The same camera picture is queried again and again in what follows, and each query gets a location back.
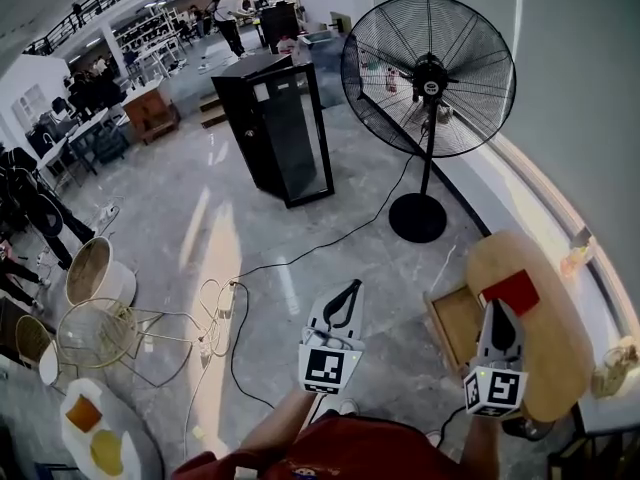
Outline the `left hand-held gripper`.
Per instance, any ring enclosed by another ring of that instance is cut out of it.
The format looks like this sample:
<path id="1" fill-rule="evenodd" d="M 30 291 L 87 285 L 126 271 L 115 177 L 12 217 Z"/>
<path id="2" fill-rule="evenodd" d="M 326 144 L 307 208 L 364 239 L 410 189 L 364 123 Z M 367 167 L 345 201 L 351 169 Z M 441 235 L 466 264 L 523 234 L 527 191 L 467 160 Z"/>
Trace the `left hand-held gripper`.
<path id="1" fill-rule="evenodd" d="M 332 285 L 315 300 L 298 348 L 304 391 L 337 395 L 344 390 L 365 351 L 365 344 L 355 340 L 361 337 L 363 314 L 364 284 L 359 279 Z"/>

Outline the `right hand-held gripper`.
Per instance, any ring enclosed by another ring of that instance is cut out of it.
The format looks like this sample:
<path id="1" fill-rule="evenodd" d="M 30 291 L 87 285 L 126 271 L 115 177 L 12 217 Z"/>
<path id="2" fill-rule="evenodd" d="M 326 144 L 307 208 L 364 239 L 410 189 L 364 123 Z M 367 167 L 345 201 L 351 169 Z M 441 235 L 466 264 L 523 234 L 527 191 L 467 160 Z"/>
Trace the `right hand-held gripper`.
<path id="1" fill-rule="evenodd" d="M 463 380 L 467 414 L 500 419 L 519 410 L 528 380 L 523 347 L 524 330 L 518 316 L 498 299 L 488 301 L 478 359 L 470 362 Z M 494 361 L 501 357 L 504 361 Z"/>

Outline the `light wooden drawer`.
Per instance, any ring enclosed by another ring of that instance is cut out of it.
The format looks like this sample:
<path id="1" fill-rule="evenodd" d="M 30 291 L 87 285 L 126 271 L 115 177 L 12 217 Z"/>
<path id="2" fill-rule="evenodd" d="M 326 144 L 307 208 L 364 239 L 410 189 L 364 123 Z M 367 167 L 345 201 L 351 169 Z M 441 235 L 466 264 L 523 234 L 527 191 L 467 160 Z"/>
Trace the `light wooden drawer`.
<path id="1" fill-rule="evenodd" d="M 423 298 L 447 365 L 464 377 L 477 353 L 483 310 L 467 285 L 438 298 L 425 292 Z"/>

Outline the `person's right forearm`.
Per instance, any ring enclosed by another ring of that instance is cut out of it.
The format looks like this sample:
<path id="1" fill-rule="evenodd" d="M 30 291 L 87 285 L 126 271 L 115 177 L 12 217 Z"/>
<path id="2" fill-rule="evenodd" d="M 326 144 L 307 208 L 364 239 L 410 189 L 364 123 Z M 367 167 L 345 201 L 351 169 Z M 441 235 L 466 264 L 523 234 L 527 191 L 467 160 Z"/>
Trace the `person's right forearm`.
<path id="1" fill-rule="evenodd" d="M 460 465 L 471 480 L 499 480 L 499 436 L 497 419 L 473 416 Z"/>

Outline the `person's left forearm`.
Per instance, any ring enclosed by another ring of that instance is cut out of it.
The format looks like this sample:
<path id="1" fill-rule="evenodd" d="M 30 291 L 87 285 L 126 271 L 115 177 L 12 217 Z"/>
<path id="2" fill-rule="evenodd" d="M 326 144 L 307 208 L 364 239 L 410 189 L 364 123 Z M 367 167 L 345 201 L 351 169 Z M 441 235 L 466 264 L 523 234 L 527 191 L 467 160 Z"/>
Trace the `person's left forearm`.
<path id="1" fill-rule="evenodd" d="M 294 387 L 245 437 L 239 449 L 252 453 L 286 450 L 296 440 L 317 397 L 317 393 Z"/>

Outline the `oval wooden table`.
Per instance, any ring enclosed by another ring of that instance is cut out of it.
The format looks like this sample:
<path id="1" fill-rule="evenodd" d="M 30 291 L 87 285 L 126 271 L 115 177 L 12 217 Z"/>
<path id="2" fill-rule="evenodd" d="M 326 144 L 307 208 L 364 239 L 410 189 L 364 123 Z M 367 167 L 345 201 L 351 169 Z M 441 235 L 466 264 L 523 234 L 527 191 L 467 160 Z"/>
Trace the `oval wooden table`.
<path id="1" fill-rule="evenodd" d="M 472 246 L 466 280 L 477 296 L 520 270 L 539 296 L 520 317 L 528 373 L 524 412 L 539 422 L 554 422 L 590 390 L 594 370 L 591 341 L 560 275 L 528 235 L 499 231 Z"/>

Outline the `red hardcover book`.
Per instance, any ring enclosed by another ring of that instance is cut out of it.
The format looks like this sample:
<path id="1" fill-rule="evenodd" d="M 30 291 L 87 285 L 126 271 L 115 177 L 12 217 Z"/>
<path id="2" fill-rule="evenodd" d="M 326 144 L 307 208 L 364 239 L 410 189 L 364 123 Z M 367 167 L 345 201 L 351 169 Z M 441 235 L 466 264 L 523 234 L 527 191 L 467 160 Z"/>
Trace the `red hardcover book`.
<path id="1" fill-rule="evenodd" d="M 538 304 L 540 297 L 528 273 L 520 270 L 479 294 L 482 304 L 492 300 L 504 302 L 517 317 L 521 317 Z"/>

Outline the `orange bottle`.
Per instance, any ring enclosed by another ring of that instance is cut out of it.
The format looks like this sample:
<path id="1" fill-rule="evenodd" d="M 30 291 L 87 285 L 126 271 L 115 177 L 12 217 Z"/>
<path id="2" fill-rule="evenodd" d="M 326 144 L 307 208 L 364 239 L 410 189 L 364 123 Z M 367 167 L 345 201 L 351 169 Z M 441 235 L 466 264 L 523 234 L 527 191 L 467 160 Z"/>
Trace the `orange bottle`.
<path id="1" fill-rule="evenodd" d="M 585 267 L 593 257 L 589 244 L 573 247 L 560 262 L 560 272 L 566 278 L 571 278 L 581 268 Z"/>

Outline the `beige cloth bag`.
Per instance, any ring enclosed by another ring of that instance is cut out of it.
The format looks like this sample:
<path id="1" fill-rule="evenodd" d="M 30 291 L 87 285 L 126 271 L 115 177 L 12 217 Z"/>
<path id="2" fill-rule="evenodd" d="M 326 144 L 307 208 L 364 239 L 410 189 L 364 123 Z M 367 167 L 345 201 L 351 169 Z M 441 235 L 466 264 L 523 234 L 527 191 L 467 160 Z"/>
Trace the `beige cloth bag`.
<path id="1" fill-rule="evenodd" d="M 631 336 L 621 338 L 608 350 L 591 376 L 591 393 L 595 399 L 614 397 L 631 372 L 640 368 L 640 345 Z"/>

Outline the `person's red shirt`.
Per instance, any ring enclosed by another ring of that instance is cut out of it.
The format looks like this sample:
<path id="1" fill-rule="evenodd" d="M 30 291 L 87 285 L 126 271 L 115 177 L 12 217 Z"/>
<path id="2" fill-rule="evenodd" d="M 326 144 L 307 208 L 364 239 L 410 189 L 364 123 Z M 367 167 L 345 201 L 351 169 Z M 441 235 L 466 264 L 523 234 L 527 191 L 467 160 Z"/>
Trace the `person's red shirt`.
<path id="1" fill-rule="evenodd" d="M 473 480 L 417 429 L 376 418 L 322 416 L 280 451 L 204 452 L 171 480 Z"/>

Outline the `wooden shelf rack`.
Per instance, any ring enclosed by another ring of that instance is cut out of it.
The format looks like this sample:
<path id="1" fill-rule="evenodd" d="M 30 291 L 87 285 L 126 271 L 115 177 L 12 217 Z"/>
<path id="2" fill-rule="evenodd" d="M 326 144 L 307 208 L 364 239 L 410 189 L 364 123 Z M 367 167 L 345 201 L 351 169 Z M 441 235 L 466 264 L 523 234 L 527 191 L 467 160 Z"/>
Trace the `wooden shelf rack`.
<path id="1" fill-rule="evenodd" d="M 548 456 L 547 480 L 640 480 L 640 430 L 574 437 Z"/>

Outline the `black glass-door cabinet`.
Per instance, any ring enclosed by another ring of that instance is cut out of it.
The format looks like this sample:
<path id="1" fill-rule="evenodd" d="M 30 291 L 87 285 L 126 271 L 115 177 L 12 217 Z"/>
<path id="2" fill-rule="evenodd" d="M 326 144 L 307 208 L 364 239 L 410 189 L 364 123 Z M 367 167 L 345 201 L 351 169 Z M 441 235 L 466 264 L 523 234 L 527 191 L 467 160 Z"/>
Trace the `black glass-door cabinet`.
<path id="1" fill-rule="evenodd" d="M 242 58 L 211 77 L 256 187 L 293 208 L 335 193 L 314 65 Z"/>

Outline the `yellow round pad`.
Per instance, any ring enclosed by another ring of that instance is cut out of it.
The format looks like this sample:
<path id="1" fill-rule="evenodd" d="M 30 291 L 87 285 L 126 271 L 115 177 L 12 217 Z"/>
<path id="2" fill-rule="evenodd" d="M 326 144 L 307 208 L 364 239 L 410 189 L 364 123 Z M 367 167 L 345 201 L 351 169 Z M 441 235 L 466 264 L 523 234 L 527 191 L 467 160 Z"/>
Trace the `yellow round pad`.
<path id="1" fill-rule="evenodd" d="M 121 459 L 122 441 L 111 430 L 98 430 L 90 443 L 90 454 L 95 466 L 108 476 L 116 477 L 123 473 Z"/>

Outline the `wooden low cabinet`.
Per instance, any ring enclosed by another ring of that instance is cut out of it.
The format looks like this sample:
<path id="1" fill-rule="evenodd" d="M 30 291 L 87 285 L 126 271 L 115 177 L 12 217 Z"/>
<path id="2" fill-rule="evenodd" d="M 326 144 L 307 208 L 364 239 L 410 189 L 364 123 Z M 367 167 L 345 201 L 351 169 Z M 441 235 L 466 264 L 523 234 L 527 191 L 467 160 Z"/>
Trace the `wooden low cabinet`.
<path id="1" fill-rule="evenodd" d="M 148 145 L 179 126 L 181 120 L 164 80 L 135 89 L 122 102 L 138 141 Z"/>

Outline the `black metal railing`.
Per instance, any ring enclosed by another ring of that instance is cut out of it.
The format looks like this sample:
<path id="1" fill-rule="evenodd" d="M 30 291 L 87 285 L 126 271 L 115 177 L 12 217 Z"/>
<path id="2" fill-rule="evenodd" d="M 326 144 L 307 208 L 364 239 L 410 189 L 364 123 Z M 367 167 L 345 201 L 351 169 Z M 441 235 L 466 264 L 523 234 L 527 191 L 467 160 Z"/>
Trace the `black metal railing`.
<path id="1" fill-rule="evenodd" d="M 48 56 L 89 22 L 123 0 L 84 0 L 73 4 L 71 12 L 46 35 L 31 42 L 24 54 Z"/>

